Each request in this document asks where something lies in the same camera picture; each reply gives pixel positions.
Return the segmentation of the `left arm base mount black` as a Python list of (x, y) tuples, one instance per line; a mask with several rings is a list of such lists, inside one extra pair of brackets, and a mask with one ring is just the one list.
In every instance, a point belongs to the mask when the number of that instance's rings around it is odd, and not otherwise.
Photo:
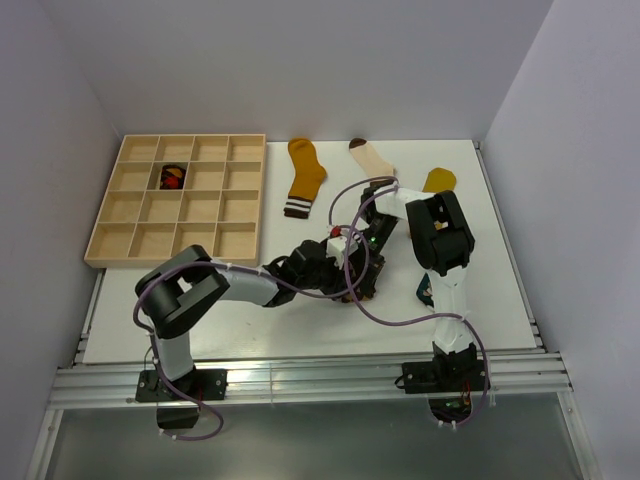
[(135, 402), (158, 404), (156, 422), (160, 428), (169, 431), (189, 430), (199, 420), (201, 407), (198, 404), (192, 407), (161, 407), (160, 404), (186, 401), (186, 396), (199, 402), (221, 401), (226, 395), (227, 371), (194, 368), (171, 384), (169, 387), (155, 369), (143, 370), (139, 375)]

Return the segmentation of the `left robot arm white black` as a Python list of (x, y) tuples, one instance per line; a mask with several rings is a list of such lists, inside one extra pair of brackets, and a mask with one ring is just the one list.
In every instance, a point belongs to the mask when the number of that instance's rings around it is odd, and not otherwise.
[(134, 287), (136, 310), (152, 323), (152, 349), (162, 369), (159, 388), (172, 399), (183, 399), (193, 391), (189, 331), (216, 302), (274, 308), (308, 290), (337, 298), (346, 291), (343, 280), (343, 252), (329, 253), (325, 241), (306, 240), (290, 255), (259, 269), (224, 265), (201, 245), (187, 247)]

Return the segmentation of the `brown yellow argyle sock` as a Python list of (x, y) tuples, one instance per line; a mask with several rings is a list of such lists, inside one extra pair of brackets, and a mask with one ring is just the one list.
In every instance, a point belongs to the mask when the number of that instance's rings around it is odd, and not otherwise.
[[(355, 259), (350, 258), (348, 273), (355, 291), (355, 297), (359, 301), (372, 300), (376, 295), (376, 282), (384, 268), (385, 259), (381, 255), (374, 255), (368, 260), (364, 256)], [(353, 303), (350, 292), (340, 297), (341, 303)]]

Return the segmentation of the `black red yellow argyle sock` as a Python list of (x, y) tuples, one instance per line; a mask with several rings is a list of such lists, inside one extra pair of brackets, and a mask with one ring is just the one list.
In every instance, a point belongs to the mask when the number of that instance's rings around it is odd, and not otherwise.
[(166, 164), (161, 167), (159, 189), (182, 190), (186, 177), (186, 169), (177, 164)]

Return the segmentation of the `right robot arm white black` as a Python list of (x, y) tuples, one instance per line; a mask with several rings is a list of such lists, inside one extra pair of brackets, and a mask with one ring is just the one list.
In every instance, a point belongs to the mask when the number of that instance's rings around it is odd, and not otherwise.
[(430, 281), (434, 312), (392, 321), (376, 317), (362, 305), (358, 309), (386, 327), (432, 321), (434, 381), (446, 390), (457, 388), (477, 363), (477, 355), (485, 351), (467, 320), (465, 283), (475, 239), (456, 194), (451, 190), (419, 192), (389, 179), (363, 191), (356, 216), (370, 227), (393, 229), (399, 220), (408, 223), (415, 258)]

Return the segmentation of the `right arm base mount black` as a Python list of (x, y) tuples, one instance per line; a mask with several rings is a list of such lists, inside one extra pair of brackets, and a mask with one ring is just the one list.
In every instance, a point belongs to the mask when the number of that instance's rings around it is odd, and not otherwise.
[(448, 425), (468, 420), (474, 411), (472, 396), (487, 400), (491, 383), (480, 360), (470, 367), (445, 367), (436, 360), (405, 362), (394, 386), (407, 395), (426, 395), (431, 414)]

